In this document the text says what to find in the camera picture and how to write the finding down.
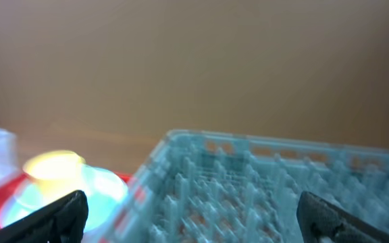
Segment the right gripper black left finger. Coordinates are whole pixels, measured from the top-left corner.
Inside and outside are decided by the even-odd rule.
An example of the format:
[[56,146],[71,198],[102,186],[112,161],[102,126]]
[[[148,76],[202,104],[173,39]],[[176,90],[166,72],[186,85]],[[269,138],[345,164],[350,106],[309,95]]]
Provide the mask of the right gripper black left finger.
[[81,243],[87,218],[87,197],[76,190],[0,229],[0,243]]

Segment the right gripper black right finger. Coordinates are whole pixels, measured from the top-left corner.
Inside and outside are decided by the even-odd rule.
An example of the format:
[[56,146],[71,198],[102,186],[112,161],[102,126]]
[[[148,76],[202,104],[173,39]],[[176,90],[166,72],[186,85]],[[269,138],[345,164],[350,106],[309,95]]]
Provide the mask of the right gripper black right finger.
[[318,195],[301,193],[296,218],[304,243],[389,243],[389,234]]

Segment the yellow plastic cup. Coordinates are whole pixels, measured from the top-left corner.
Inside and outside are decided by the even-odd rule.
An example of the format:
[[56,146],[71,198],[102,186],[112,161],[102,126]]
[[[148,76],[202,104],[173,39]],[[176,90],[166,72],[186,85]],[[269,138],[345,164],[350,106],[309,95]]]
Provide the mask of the yellow plastic cup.
[[22,169],[46,200],[81,190],[83,157],[73,151],[50,151],[29,159]]

